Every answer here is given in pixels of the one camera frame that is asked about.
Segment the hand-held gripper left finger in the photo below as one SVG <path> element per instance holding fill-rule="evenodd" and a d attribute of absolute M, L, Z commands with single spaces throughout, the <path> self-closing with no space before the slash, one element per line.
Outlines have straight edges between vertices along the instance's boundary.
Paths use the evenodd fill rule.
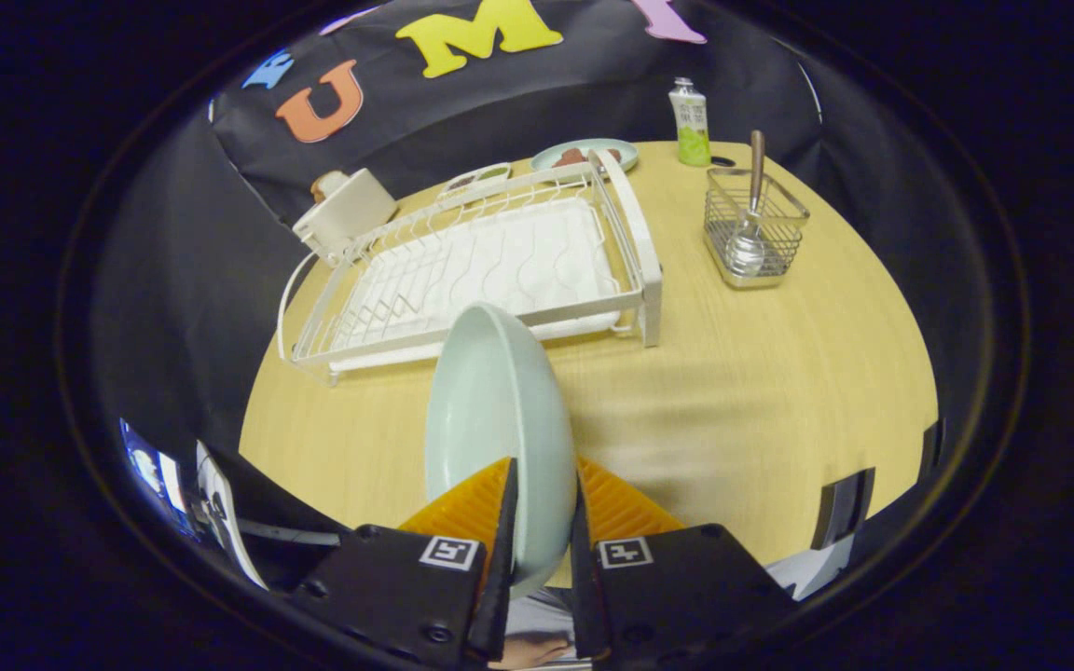
<path fill-rule="evenodd" d="M 405 662 L 495 662 L 510 609 L 516 509 L 518 462 L 494 461 L 400 529 L 358 527 L 289 600 Z"/>

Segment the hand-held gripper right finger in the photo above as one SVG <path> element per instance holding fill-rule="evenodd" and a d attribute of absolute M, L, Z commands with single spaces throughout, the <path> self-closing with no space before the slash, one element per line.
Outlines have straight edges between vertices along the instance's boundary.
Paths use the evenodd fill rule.
<path fill-rule="evenodd" d="M 571 524 L 575 646 L 594 667 L 690 667 L 757 647 L 789 590 L 717 523 L 690 526 L 581 456 Z"/>

